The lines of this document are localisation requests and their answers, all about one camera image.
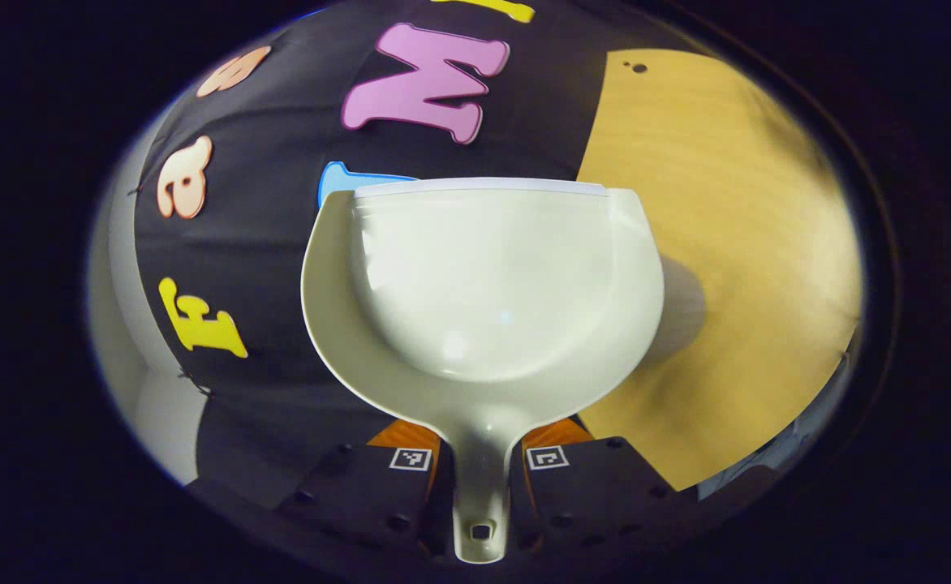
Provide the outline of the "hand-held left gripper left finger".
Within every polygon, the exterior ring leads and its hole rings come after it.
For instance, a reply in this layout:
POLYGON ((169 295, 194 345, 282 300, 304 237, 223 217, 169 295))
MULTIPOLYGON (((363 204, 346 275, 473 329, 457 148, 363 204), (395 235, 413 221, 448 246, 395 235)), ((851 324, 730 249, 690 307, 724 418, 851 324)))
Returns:
POLYGON ((431 511, 439 435, 394 420, 365 443, 341 443, 278 506, 324 539, 402 557, 442 558, 445 541, 431 511))

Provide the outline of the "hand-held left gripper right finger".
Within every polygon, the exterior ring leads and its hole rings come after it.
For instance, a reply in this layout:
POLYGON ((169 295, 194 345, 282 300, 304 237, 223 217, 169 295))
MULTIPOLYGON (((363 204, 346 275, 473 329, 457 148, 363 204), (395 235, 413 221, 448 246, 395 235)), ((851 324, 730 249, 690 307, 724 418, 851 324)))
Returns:
POLYGON ((516 548, 528 556, 660 555, 693 537, 693 499, 620 436, 565 419, 528 432, 513 477, 516 548))

